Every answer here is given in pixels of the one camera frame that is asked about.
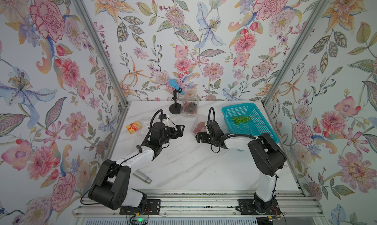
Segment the teal plastic mesh basket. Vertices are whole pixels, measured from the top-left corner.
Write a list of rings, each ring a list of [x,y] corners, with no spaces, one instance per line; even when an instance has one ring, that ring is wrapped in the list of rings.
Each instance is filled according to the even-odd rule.
[[[225,123],[229,131],[233,134],[246,134],[253,136],[260,136],[263,133],[268,134],[277,144],[279,138],[274,132],[273,128],[263,116],[254,103],[242,103],[236,105],[225,106],[222,108]],[[250,122],[247,124],[236,125],[232,121],[232,117],[235,116],[249,116]]]

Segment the clear clamshell container front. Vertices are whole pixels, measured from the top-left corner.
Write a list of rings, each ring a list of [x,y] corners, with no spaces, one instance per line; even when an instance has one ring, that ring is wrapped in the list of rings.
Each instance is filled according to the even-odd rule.
[[[198,101],[196,100],[184,100],[182,102],[182,114],[184,116],[195,116],[198,112]]]

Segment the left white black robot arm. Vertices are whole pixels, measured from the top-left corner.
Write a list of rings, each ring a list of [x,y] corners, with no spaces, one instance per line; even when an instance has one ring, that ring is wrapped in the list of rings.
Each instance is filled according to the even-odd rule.
[[[132,189],[130,178],[139,168],[153,161],[162,152],[164,145],[170,140],[181,138],[184,134],[184,125],[168,127],[164,120],[165,114],[159,116],[159,121],[151,120],[151,126],[141,144],[130,156],[118,161],[105,160],[86,195],[93,201],[93,205],[103,205],[117,210],[121,207],[137,209],[143,213],[147,209],[147,195],[139,190]]]

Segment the green grape bunch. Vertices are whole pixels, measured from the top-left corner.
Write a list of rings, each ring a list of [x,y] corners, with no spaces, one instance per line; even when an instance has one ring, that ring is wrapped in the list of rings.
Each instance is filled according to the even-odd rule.
[[[235,117],[232,117],[232,121],[236,125],[247,124],[247,123],[250,122],[250,120],[251,120],[251,118],[249,116],[235,116]]]

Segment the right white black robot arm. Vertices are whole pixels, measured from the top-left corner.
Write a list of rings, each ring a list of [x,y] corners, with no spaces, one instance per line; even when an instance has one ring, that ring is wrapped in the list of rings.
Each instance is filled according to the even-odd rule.
[[[267,133],[257,137],[250,134],[224,133],[216,121],[208,120],[206,128],[206,132],[196,134],[198,143],[223,149],[248,151],[260,172],[254,197],[239,199],[236,210],[242,215],[280,215],[281,210],[275,195],[279,178],[277,172],[283,168],[287,156],[278,144]]]

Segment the clear clamshell container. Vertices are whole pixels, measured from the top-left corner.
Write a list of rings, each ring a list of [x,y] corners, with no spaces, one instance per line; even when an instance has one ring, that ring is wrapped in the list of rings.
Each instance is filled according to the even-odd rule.
[[[198,101],[196,100],[184,100],[182,102],[182,114],[184,116],[195,116],[198,112]]]
[[[137,121],[141,124],[140,130],[136,132],[137,137],[145,137],[149,132],[151,119],[146,117],[138,118]]]
[[[193,134],[193,136],[196,136],[200,132],[207,132],[207,121],[208,118],[203,115],[198,115],[195,118],[193,126],[191,128],[191,133]]]

